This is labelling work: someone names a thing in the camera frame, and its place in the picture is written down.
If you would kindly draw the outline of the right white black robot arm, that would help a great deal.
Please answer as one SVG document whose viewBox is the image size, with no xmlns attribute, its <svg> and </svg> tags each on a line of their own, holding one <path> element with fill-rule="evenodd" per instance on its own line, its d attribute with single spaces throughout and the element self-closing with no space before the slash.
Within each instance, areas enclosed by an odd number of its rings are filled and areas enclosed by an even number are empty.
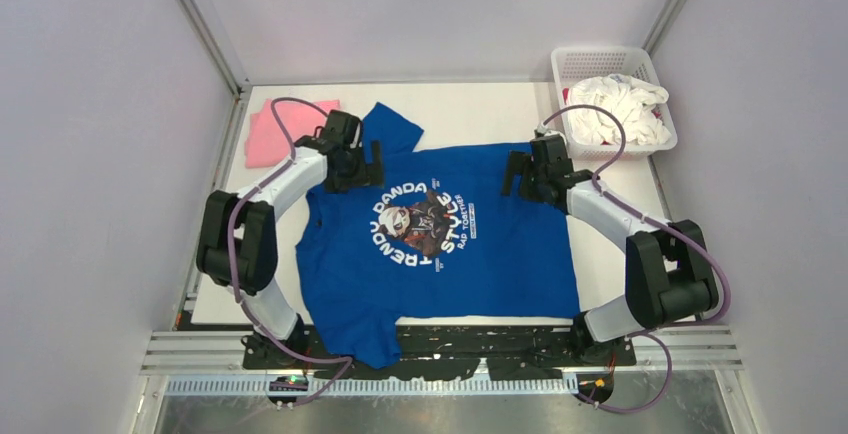
<svg viewBox="0 0 848 434">
<path fill-rule="evenodd" d="M 501 192 L 588 224 L 625 256 L 623 294 L 573 320 L 566 344 L 580 362 L 596 364 L 633 334 L 717 307 L 719 287 L 700 227 L 639 213 L 597 173 L 575 169 L 562 136 L 538 135 L 529 152 L 510 152 Z"/>
</svg>

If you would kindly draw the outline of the blue printed t shirt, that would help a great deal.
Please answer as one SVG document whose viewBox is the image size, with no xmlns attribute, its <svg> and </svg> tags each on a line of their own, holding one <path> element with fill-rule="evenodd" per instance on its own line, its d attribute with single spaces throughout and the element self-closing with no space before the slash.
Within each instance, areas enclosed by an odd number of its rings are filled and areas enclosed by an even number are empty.
<svg viewBox="0 0 848 434">
<path fill-rule="evenodd" d="M 423 130 L 384 104 L 364 119 L 384 183 L 307 193 L 296 247 L 302 297 L 325 348 L 380 369 L 401 318 L 570 319 L 580 310 L 565 215 L 503 195 L 528 143 L 421 150 Z"/>
</svg>

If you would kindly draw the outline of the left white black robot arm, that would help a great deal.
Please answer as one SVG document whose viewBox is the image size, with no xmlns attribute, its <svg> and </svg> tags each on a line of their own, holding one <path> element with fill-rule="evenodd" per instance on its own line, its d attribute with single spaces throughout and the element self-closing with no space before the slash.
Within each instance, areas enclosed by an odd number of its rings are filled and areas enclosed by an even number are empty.
<svg viewBox="0 0 848 434">
<path fill-rule="evenodd" d="M 277 223 L 316 186 L 327 193 L 376 187 L 384 182 L 380 145 L 363 146 L 364 123 L 332 110 L 314 134 L 289 142 L 288 155 L 257 181 L 236 192 L 216 190 L 206 200 L 197 269 L 232 291 L 268 354 L 280 366 L 307 361 L 301 316 L 289 305 L 275 276 Z"/>
</svg>

